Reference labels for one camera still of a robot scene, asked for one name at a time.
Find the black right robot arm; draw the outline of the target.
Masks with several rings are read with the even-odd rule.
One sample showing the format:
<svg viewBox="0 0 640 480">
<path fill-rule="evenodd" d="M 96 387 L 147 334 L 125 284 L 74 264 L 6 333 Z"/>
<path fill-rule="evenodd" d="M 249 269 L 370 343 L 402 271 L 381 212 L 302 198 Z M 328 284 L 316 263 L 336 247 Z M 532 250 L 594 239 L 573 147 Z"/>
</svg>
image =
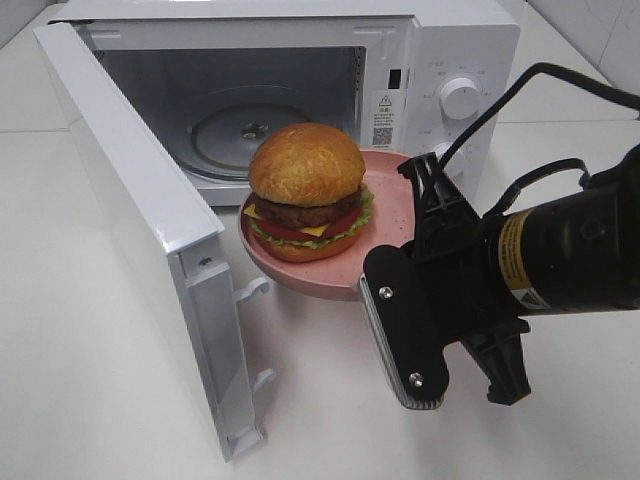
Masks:
<svg viewBox="0 0 640 480">
<path fill-rule="evenodd" d="M 531 389 L 521 337 L 531 315 L 639 306 L 639 152 L 581 176 L 578 193 L 512 212 L 526 187 L 583 170 L 557 160 L 515 180 L 478 214 L 434 154 L 404 161 L 414 237 L 365 257 L 360 290 L 390 387 L 412 410 L 441 404 L 445 348 L 464 346 L 489 381 L 488 400 L 511 405 Z"/>
</svg>

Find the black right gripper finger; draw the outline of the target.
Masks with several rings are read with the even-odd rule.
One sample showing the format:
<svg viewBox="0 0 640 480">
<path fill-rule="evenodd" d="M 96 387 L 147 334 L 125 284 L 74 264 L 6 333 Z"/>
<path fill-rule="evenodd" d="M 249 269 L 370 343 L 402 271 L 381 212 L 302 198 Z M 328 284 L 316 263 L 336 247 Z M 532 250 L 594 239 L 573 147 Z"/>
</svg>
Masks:
<svg viewBox="0 0 640 480">
<path fill-rule="evenodd" d="M 470 249 L 479 237 L 481 219 L 436 154 L 410 158 L 397 171 L 412 188 L 414 239 L 402 247 L 409 257 L 436 260 Z"/>
<path fill-rule="evenodd" d="M 381 245 L 366 255 L 360 290 L 366 317 L 390 387 L 400 404 L 411 410 L 440 407 L 449 386 L 444 349 L 461 343 L 489 380 L 490 402 L 512 405 L 531 388 L 524 366 L 521 337 L 495 338 L 482 344 L 477 336 L 448 345 L 434 345 L 418 337 L 412 324 L 420 310 L 412 259 L 399 247 Z"/>
</svg>

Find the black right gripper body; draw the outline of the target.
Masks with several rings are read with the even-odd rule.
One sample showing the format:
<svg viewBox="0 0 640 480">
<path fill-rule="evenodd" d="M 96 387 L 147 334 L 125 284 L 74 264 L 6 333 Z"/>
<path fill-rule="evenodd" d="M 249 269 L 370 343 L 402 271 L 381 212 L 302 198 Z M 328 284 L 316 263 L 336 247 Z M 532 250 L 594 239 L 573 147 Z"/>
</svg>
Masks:
<svg viewBox="0 0 640 480">
<path fill-rule="evenodd" d="M 418 337 L 448 345 L 477 336 L 530 331 L 524 309 L 507 288 L 498 260 L 504 215 L 479 217 L 472 209 L 427 209 L 416 215 L 409 247 L 421 301 Z"/>
</svg>

